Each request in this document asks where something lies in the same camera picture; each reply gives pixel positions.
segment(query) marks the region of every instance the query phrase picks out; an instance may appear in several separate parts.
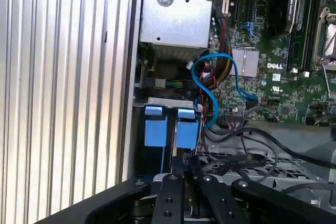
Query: motherboard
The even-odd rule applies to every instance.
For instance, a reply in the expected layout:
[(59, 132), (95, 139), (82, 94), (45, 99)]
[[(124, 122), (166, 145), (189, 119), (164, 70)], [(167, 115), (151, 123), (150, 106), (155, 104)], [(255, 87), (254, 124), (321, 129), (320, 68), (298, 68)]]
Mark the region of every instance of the motherboard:
[[(333, 68), (314, 66), (315, 61), (311, 59), (313, 56), (305, 56), (304, 51), (307, 54), (307, 50), (312, 50), (310, 45), (315, 43), (315, 40), (319, 40), (316, 49), (319, 55), (323, 55), (323, 51), (330, 47), (330, 45), (324, 46), (328, 28), (317, 27), (319, 17), (314, 20), (313, 12), (318, 13), (327, 8), (329, 13), (336, 13), (336, 0), (298, 0), (298, 11), (292, 32), (277, 39), (270, 39), (267, 28), (269, 12), (273, 11), (271, 10), (273, 0), (252, 0), (250, 8), (248, 2), (251, 0), (239, 0), (239, 3), (235, 0), (230, 1), (232, 7), (239, 4), (235, 12), (229, 13), (233, 20), (230, 24), (233, 48), (240, 48), (245, 57), (249, 55), (244, 53), (244, 50), (259, 53), (259, 58), (255, 62), (257, 64), (255, 74), (240, 74), (241, 88), (257, 95), (260, 106), (277, 114), (281, 123), (334, 125), (336, 97), (333, 94), (336, 93), (336, 71)], [(248, 16), (245, 15), (246, 12), (251, 12), (251, 20), (246, 20)], [(247, 22), (252, 24), (253, 29), (246, 29)], [(309, 33), (313, 32), (311, 27), (313, 25), (315, 29), (317, 27), (321, 31), (315, 38), (310, 37), (310, 41), (307, 41)], [(330, 39), (332, 48), (334, 37)], [(213, 45), (211, 52), (216, 52), (216, 43)], [(250, 62), (246, 69), (252, 65), (253, 62)], [(235, 85), (235, 76), (232, 74), (221, 83), (220, 90), (213, 91), (219, 98), (221, 115), (242, 116), (248, 109)], [(273, 120), (267, 112), (254, 113), (250, 119)]]

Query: black cable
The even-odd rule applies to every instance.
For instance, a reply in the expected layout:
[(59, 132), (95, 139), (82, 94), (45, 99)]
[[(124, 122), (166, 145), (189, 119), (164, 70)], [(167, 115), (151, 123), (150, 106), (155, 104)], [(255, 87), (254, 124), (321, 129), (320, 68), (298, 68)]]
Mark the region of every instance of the black cable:
[[(260, 141), (260, 140), (257, 140), (257, 139), (253, 139), (251, 137), (247, 137), (247, 136), (243, 136), (245, 139), (247, 140), (250, 140), (250, 141), (254, 141), (254, 142), (257, 142), (259, 144), (262, 144), (264, 146), (266, 146), (267, 148), (269, 148), (273, 154), (274, 154), (274, 157), (275, 157), (275, 161), (274, 161), (274, 164), (272, 166), (272, 168), (268, 171), (268, 173), (265, 174), (264, 177), (262, 177), (261, 179), (257, 180), (257, 182), (261, 183), (263, 182), (267, 177), (269, 177), (272, 172), (275, 170), (275, 168), (277, 167), (277, 164), (278, 164), (278, 154), (277, 152), (275, 151), (274, 148), (272, 148), (270, 145), (264, 143), (263, 141)], [(201, 132), (201, 143), (202, 143), (202, 146), (203, 146), (203, 149), (205, 150), (205, 152), (213, 159), (215, 159), (214, 161), (210, 162), (209, 164), (206, 164), (204, 167), (202, 167), (202, 169), (206, 169), (206, 168), (209, 168), (213, 165), (217, 165), (217, 164), (221, 164), (221, 163), (224, 163), (224, 162), (227, 162), (227, 165), (231, 164), (231, 162), (228, 160), (225, 160), (225, 159), (216, 159), (212, 156), (212, 154), (209, 152), (208, 148), (207, 148), (207, 145), (205, 143), (205, 137), (204, 137), (204, 131)], [(246, 177), (248, 177), (248, 175), (246, 173), (244, 173), (244, 171), (240, 170), (240, 169), (236, 169), (236, 172), (243, 178), (243, 179), (247, 179)]]
[(308, 157), (308, 156), (305, 156), (303, 154), (300, 154), (300, 153), (297, 153), (297, 152), (294, 152), (294, 151), (290, 150), (285, 145), (281, 144), (275, 137), (268, 134), (266, 131), (263, 131), (263, 130), (258, 129), (258, 128), (247, 127), (247, 128), (238, 129), (238, 130), (235, 130), (232, 133), (229, 133), (227, 136), (225, 136), (224, 138), (219, 139), (219, 140), (212, 140), (210, 137), (208, 137), (208, 135), (206, 135), (206, 133), (205, 133), (205, 135), (213, 143), (224, 143), (225, 141), (227, 141), (231, 137), (233, 137), (235, 135), (238, 135), (238, 134), (242, 134), (244, 132), (257, 133), (257, 134), (265, 137), (266, 139), (268, 139), (268, 140), (272, 141), (274, 144), (276, 144), (284, 152), (288, 153), (289, 155), (291, 155), (295, 158), (301, 159), (303, 161), (306, 161), (306, 162), (309, 162), (309, 163), (312, 163), (312, 164), (315, 164), (315, 165), (318, 165), (318, 166), (326, 167), (326, 168), (329, 168), (329, 169), (336, 169), (336, 164), (334, 164), (334, 163), (330, 163), (330, 162), (323, 161), (323, 160), (320, 160), (320, 159), (316, 159), (316, 158), (313, 158), (313, 157)]
[(294, 191), (300, 190), (300, 189), (311, 189), (311, 190), (328, 190), (333, 191), (336, 190), (336, 184), (322, 184), (322, 183), (306, 183), (306, 184), (299, 184), (295, 186), (288, 187), (281, 192), (284, 194), (290, 194)]
[(244, 135), (243, 134), (240, 135), (240, 140), (241, 140), (241, 142), (243, 144), (244, 152), (245, 152), (245, 154), (247, 154), (247, 150), (246, 150), (246, 145), (244, 143)]
[(251, 137), (248, 137), (248, 136), (244, 136), (244, 138), (247, 139), (247, 140), (254, 141), (254, 142), (257, 142), (259, 144), (262, 144), (262, 145), (266, 146), (267, 148), (269, 148), (273, 152), (274, 163), (272, 165), (272, 168), (268, 171), (268, 173), (266, 173), (264, 175), (264, 177), (262, 177), (261, 179), (257, 180), (257, 182), (261, 183), (266, 178), (268, 178), (272, 174), (272, 172), (274, 172), (275, 168), (277, 167), (277, 164), (278, 164), (278, 153), (275, 151), (275, 149), (272, 146), (270, 146), (269, 144), (264, 143), (263, 141), (260, 141), (260, 140), (257, 140), (257, 139), (254, 139), (254, 138), (251, 138)]

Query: wire bundle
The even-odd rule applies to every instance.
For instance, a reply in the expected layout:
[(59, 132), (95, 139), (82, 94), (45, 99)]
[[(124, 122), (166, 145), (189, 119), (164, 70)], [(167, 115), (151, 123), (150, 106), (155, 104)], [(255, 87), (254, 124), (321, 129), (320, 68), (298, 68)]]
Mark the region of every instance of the wire bundle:
[(177, 80), (172, 80), (172, 81), (167, 81), (166, 86), (172, 86), (177, 89), (182, 89), (183, 88), (183, 82), (182, 81), (177, 81)]
[(196, 73), (195, 73), (195, 66), (197, 66), (197, 64), (201, 61), (204, 61), (206, 59), (210, 59), (210, 58), (214, 58), (214, 57), (221, 57), (221, 58), (227, 58), (229, 59), (232, 63), (233, 66), (235, 68), (235, 76), (236, 76), (236, 87), (237, 87), (237, 91), (240, 95), (240, 97), (246, 101), (258, 101), (258, 98), (255, 95), (251, 95), (248, 94), (247, 92), (245, 92), (240, 86), (239, 86), (239, 77), (238, 77), (238, 68), (236, 65), (236, 62), (233, 60), (233, 58), (228, 55), (228, 54), (209, 54), (209, 55), (205, 55), (200, 57), (193, 65), (192, 69), (191, 69), (191, 75), (193, 78), (193, 81), (209, 96), (209, 98), (212, 100), (213, 102), (213, 106), (214, 106), (214, 116), (211, 118), (211, 120), (203, 126), (204, 129), (207, 129), (209, 127), (211, 127), (217, 120), (218, 116), (219, 116), (219, 105), (217, 102), (217, 99), (215, 98), (215, 96), (209, 91), (209, 89), (207, 87), (205, 87), (197, 78)]
[[(228, 29), (227, 19), (220, 17), (216, 20), (219, 37), (219, 52), (232, 55), (231, 39)], [(213, 78), (203, 80), (204, 86), (210, 90), (218, 88), (218, 86), (229, 75), (232, 68), (232, 62), (227, 58), (217, 58), (216, 66), (213, 70)]]

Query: metal side panel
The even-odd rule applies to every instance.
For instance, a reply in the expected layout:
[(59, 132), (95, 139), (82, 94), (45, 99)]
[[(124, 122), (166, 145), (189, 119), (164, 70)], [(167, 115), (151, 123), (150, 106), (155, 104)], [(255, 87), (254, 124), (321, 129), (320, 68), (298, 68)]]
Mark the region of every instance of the metal side panel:
[(0, 0), (0, 223), (120, 180), (129, 1)]

